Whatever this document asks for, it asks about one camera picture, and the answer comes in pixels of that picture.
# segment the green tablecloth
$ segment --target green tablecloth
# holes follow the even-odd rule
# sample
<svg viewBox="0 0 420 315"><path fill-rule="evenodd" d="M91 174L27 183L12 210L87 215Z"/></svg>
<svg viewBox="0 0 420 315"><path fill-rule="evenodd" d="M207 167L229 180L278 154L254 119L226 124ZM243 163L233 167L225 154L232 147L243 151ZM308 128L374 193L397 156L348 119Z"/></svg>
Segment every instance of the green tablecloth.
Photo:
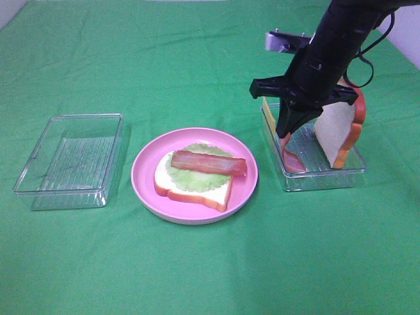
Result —
<svg viewBox="0 0 420 315"><path fill-rule="evenodd" d="M248 92L291 60L264 33L311 34L328 3L30 1L0 31L0 313L419 314L419 71L387 41L367 54L368 172L349 189L284 192ZM30 211L12 187L48 118L109 112L128 130L110 203ZM153 215L130 180L147 143L191 126L259 165L249 202L204 226Z"/></svg>

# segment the toy bread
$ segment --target toy bread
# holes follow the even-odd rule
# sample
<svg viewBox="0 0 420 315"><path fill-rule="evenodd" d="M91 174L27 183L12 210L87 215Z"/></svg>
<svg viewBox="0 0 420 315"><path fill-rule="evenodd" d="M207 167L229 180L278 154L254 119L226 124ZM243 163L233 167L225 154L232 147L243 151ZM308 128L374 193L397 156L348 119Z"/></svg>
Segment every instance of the toy bread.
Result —
<svg viewBox="0 0 420 315"><path fill-rule="evenodd" d="M338 102L323 107L324 111L314 124L314 131L331 168L345 166L348 153L362 133L366 118L366 102L360 89L353 105Z"/></svg>

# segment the pink plate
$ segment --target pink plate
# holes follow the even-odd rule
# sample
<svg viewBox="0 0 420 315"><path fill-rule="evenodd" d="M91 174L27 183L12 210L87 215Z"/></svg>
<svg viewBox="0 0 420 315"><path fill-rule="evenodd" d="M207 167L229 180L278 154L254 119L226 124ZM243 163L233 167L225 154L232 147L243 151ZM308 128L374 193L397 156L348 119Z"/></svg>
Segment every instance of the pink plate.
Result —
<svg viewBox="0 0 420 315"><path fill-rule="evenodd" d="M167 152L180 150L191 143L218 146L247 161L247 174L234 179L225 212L218 212L196 203L173 201L155 192L154 172L160 159ZM207 224L233 215L247 202L257 181L257 163L246 145L223 131L200 127L177 129L157 137L140 151L131 169L131 183L145 206L155 215L180 224Z"/></svg>

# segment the sandwich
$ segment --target sandwich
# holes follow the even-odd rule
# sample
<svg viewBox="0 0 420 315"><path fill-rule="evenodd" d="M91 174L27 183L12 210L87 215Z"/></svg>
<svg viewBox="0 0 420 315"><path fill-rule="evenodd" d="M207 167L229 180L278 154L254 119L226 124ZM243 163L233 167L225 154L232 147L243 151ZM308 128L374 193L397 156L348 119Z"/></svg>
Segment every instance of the sandwich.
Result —
<svg viewBox="0 0 420 315"><path fill-rule="evenodd" d="M196 143L161 158L154 174L154 188L158 195L171 200L199 203L224 212L234 177L245 173L245 159Z"/></svg>

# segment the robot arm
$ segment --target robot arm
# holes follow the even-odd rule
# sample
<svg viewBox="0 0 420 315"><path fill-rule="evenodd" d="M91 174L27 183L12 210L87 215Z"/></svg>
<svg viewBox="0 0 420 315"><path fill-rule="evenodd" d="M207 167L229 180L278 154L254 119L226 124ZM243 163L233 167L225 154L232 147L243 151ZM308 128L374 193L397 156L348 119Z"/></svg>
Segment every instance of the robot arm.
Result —
<svg viewBox="0 0 420 315"><path fill-rule="evenodd" d="M370 31L399 7L418 5L420 0L332 0L309 39L279 32L280 47L295 53L283 76L254 79L249 90L253 98L280 97L281 109L276 132L280 138L318 117L322 106L357 98L349 87L337 85Z"/></svg>

